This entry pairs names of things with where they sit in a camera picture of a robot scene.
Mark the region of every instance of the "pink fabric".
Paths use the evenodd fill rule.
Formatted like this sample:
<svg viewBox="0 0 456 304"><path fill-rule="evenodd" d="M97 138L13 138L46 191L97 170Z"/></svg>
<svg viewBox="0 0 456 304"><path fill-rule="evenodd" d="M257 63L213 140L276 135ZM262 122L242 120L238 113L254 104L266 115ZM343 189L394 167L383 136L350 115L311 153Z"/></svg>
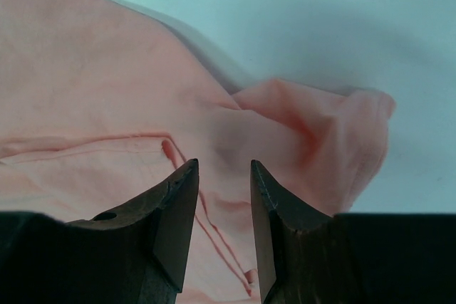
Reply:
<svg viewBox="0 0 456 304"><path fill-rule="evenodd" d="M90 219L200 161L179 303L257 303L249 163L347 210L394 102L271 80L233 96L162 25L107 0L0 0L0 210Z"/></svg>

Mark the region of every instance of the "table surface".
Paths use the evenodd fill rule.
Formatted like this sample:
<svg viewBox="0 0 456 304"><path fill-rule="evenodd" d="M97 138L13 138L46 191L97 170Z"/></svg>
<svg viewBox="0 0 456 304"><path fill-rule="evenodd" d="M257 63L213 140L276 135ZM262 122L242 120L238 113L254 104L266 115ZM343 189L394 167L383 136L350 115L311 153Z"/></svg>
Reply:
<svg viewBox="0 0 456 304"><path fill-rule="evenodd" d="M456 0L114 1L166 23L229 91L390 93L390 152L353 210L456 211Z"/></svg>

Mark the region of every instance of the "screw hole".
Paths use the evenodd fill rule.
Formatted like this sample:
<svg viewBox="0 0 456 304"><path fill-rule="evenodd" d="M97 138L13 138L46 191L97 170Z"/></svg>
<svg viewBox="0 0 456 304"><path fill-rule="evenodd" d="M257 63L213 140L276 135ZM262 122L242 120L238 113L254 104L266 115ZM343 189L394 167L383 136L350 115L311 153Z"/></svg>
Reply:
<svg viewBox="0 0 456 304"><path fill-rule="evenodd" d="M111 220L117 217L116 213L110 213L109 211L101 213L93 218L94 221L106 221Z"/></svg>

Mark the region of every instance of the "white surface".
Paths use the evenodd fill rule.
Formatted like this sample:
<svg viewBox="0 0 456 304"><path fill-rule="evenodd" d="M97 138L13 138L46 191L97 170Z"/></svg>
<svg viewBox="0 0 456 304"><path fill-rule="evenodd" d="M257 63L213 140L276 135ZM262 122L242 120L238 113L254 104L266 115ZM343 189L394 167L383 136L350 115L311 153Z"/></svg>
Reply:
<svg viewBox="0 0 456 304"><path fill-rule="evenodd" d="M116 1L171 26L230 90L279 76L390 93L390 153L353 210L456 211L456 0Z"/></svg>

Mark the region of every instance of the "pink cloth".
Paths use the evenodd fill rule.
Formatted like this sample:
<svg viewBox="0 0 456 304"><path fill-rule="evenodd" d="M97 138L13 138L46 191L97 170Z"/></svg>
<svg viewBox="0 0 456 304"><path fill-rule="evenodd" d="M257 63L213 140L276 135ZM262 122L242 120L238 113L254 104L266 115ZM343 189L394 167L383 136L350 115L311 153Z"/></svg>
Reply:
<svg viewBox="0 0 456 304"><path fill-rule="evenodd" d="M0 0L0 210L90 219L200 161L179 303L257 303L249 163L347 210L394 102L271 80L229 95L161 24L107 0Z"/></svg>

